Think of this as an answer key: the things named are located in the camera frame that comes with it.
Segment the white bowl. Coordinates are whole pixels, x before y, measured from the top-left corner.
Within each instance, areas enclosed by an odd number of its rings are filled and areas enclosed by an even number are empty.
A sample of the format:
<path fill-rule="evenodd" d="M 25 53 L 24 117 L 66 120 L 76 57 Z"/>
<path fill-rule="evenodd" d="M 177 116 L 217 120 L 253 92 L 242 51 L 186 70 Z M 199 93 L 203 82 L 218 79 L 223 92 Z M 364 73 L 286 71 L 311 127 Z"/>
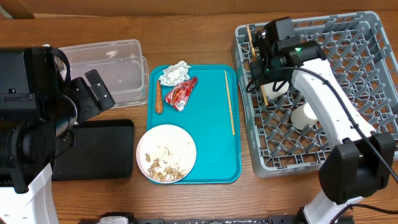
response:
<path fill-rule="evenodd" d="M 261 90 L 268 100 L 273 100 L 285 94 L 288 89 L 288 82 L 272 82 L 261 86 Z"/>

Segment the wooden chopstick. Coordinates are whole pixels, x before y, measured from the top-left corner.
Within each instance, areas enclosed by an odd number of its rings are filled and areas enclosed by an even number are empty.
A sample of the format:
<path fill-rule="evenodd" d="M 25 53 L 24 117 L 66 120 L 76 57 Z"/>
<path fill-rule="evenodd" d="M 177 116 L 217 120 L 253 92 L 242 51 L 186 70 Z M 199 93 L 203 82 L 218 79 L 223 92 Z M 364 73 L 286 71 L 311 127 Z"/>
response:
<path fill-rule="evenodd" d="M 251 62 L 262 59 L 262 58 L 258 58 L 257 57 L 256 48 L 255 48 L 255 46 L 253 44 L 253 36 L 252 36 L 251 28 L 250 28 L 249 25 L 246 26 L 246 30 L 247 30 L 247 33 L 248 33 L 249 49 L 250 49 L 250 53 L 251 53 L 251 57 L 252 57 Z M 254 83 L 250 82 L 247 85 L 247 87 L 246 87 L 246 91 L 248 93 L 251 93 L 251 92 L 254 92 L 254 91 L 260 91 L 262 93 L 262 97 L 263 97 L 263 100 L 264 100 L 264 105 L 268 106 L 268 100 L 264 96 L 264 94 L 263 94 L 263 92 L 261 90 L 261 86 L 262 85 L 259 84 L 259 81 L 254 82 Z"/>
<path fill-rule="evenodd" d="M 232 104 L 231 104 L 231 95 L 229 91 L 229 82 L 228 82 L 228 75 L 226 70 L 224 71 L 224 78 L 226 82 L 226 94 L 227 94 L 227 99 L 228 99 L 228 107 L 229 107 L 229 116 L 230 116 L 230 121 L 231 121 L 231 131 L 232 135 L 235 136 L 235 128 L 234 128 L 234 118 L 233 118 L 233 110 L 232 110 Z"/>

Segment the white paper cup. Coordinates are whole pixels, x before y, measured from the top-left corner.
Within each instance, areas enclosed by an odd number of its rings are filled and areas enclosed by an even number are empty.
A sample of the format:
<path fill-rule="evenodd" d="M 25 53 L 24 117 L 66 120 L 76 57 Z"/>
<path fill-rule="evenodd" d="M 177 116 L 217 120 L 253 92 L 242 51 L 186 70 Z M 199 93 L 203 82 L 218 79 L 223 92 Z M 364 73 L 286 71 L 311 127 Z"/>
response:
<path fill-rule="evenodd" d="M 311 106 L 308 103 L 305 103 L 292 112 L 291 122 L 297 129 L 302 130 L 308 125 L 315 125 L 318 122 L 318 118 L 313 112 Z"/>

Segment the white tissue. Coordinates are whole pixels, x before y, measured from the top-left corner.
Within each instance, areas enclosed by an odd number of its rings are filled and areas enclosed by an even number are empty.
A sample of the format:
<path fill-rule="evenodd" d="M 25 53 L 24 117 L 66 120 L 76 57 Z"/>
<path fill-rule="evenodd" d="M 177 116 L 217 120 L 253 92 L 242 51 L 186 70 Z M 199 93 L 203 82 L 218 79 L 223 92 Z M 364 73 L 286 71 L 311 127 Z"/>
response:
<path fill-rule="evenodd" d="M 159 77 L 158 81 L 163 86 L 175 86 L 190 79 L 188 75 L 191 66 L 185 61 L 179 61 L 175 65 L 171 65 L 163 70 L 163 74 Z"/>

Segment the red snack wrapper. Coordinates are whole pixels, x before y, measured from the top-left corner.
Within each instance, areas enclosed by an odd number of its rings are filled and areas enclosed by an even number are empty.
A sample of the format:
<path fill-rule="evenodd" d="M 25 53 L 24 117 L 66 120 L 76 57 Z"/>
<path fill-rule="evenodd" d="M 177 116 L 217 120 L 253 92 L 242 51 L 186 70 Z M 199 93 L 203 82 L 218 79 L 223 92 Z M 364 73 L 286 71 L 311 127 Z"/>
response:
<path fill-rule="evenodd" d="M 193 77 L 190 80 L 179 83 L 167 93 L 164 98 L 165 102 L 177 111 L 183 111 L 197 81 L 198 78 Z"/>

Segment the pink plate with food scraps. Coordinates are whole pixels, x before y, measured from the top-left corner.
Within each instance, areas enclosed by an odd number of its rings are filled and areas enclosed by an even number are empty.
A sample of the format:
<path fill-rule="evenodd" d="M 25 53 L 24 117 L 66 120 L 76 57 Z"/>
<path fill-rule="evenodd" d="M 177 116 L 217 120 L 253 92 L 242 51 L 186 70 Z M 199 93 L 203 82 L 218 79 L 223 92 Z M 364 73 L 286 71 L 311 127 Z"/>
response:
<path fill-rule="evenodd" d="M 181 181 L 193 169 L 196 158 L 197 147 L 191 135 L 171 124 L 148 130 L 136 149 L 139 169 L 157 184 Z"/>

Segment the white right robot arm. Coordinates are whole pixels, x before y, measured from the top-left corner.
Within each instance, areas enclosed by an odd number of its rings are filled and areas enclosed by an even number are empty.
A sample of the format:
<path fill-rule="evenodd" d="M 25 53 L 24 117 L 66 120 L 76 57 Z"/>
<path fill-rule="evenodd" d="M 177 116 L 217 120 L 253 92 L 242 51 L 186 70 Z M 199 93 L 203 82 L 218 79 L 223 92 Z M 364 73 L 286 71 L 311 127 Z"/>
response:
<path fill-rule="evenodd" d="M 364 198 L 384 189 L 396 179 L 392 161 L 395 139 L 377 133 L 352 105 L 331 70 L 318 42 L 302 41 L 291 18 L 267 23 L 248 34 L 253 61 L 247 92 L 272 84 L 296 88 L 320 122 L 328 140 L 330 155 L 318 176 L 321 191 L 290 223 L 352 223 L 345 212 L 361 207 Z"/>

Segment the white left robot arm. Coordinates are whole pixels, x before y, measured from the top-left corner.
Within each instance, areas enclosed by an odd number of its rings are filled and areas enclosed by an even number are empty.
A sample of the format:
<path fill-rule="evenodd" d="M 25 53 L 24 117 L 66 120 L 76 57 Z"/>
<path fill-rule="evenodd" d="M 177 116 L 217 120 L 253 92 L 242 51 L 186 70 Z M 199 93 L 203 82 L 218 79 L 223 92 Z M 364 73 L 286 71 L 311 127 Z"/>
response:
<path fill-rule="evenodd" d="M 114 106 L 97 70 L 72 78 L 50 46 L 1 49 L 1 222 L 57 223 L 52 162 L 72 126 Z"/>

